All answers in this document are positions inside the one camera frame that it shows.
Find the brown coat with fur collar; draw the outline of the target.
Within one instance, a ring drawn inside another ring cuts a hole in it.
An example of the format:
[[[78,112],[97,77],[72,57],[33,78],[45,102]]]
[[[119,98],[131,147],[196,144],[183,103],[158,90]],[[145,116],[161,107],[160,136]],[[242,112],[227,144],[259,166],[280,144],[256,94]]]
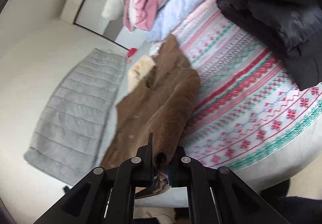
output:
[[[148,75],[117,104],[116,133],[100,164],[105,169],[118,167],[147,145],[152,136],[156,181],[152,187],[139,191],[137,198],[167,190],[165,168],[173,158],[200,92],[199,74],[190,66],[173,34],[168,35],[154,62],[156,65]]]

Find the grey quilted headboard cushion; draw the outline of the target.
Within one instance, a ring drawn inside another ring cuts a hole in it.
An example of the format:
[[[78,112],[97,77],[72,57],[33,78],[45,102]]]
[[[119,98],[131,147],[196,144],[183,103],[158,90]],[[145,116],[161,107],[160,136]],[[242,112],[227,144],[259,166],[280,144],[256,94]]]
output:
[[[61,80],[35,126],[24,159],[75,185],[99,163],[99,152],[126,59],[93,49]]]

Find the patterned knit blanket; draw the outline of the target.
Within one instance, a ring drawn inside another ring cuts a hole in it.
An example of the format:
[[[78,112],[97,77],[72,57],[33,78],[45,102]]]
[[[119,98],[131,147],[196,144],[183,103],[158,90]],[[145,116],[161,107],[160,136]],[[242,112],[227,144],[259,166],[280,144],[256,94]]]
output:
[[[245,168],[321,117],[321,85],[299,90],[282,63],[206,0],[174,34],[201,79],[180,144],[207,167]]]

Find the red object by bed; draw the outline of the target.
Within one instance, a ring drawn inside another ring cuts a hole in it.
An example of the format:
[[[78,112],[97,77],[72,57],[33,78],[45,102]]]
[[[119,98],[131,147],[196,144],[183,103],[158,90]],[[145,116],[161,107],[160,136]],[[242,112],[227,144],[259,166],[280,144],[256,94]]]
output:
[[[132,57],[134,54],[136,54],[137,52],[137,48],[131,48],[129,51],[128,51],[128,58]]]

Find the white wardrobe with grey band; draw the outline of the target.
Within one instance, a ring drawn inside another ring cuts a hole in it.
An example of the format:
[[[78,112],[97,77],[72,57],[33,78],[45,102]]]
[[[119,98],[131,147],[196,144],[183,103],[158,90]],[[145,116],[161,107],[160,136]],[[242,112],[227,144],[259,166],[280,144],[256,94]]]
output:
[[[66,0],[60,19],[84,28],[125,49],[139,48],[145,41],[141,31],[129,32],[123,20],[102,17],[106,0]]]

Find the light blue fleece blanket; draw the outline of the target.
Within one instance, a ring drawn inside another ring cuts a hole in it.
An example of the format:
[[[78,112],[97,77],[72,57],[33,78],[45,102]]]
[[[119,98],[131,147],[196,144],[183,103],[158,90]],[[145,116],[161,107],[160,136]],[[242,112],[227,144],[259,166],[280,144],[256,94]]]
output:
[[[144,33],[146,41],[164,40],[205,0],[168,0],[158,11],[154,25]]]

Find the black puffer jacket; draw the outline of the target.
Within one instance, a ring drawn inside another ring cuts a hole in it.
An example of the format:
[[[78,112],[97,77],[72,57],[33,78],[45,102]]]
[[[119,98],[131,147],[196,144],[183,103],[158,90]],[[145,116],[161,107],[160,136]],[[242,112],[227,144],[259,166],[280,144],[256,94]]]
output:
[[[216,0],[222,14],[263,42],[300,90],[321,82],[321,0]]]

